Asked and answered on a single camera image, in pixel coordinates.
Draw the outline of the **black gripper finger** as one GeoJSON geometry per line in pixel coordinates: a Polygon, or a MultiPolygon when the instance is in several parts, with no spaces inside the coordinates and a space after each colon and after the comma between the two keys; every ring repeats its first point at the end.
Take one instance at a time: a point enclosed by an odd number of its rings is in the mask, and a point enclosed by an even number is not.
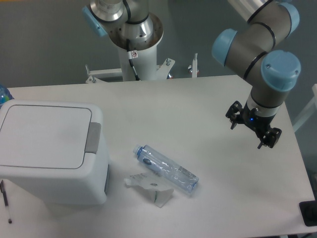
{"type": "Polygon", "coordinates": [[[262,146],[273,148],[279,141],[282,130],[276,127],[269,127],[267,130],[257,130],[257,137],[260,139],[258,149],[262,146]]]}
{"type": "Polygon", "coordinates": [[[235,101],[228,111],[226,112],[225,116],[231,122],[230,129],[233,130],[237,124],[243,123],[243,117],[241,112],[243,111],[243,107],[239,101],[235,101]]]}

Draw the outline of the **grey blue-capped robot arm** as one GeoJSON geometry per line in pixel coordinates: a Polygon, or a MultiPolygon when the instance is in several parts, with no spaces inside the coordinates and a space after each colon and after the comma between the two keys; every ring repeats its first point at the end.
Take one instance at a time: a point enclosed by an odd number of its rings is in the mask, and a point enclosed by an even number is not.
{"type": "MultiPolygon", "coordinates": [[[[295,6],[274,0],[232,0],[230,5],[249,27],[239,33],[226,29],[215,39],[211,54],[252,87],[244,105],[234,102],[226,113],[232,127],[244,124],[272,148],[282,131],[271,127],[281,104],[301,72],[298,58],[276,50],[298,27],[295,6]]],[[[92,0],[82,13],[100,37],[109,36],[117,47],[125,81],[165,80],[168,72],[157,65],[157,45],[163,37],[161,20],[146,0],[92,0]]]]}

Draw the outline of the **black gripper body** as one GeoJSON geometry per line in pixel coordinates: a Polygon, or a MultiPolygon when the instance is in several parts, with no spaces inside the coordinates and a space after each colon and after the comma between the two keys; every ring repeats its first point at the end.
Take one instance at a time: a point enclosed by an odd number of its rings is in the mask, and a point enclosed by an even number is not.
{"type": "Polygon", "coordinates": [[[244,124],[246,127],[254,131],[258,138],[267,137],[269,134],[273,133],[272,127],[270,123],[272,122],[274,116],[262,117],[257,115],[254,110],[250,110],[245,104],[244,107],[240,103],[238,103],[238,123],[244,124]]]}

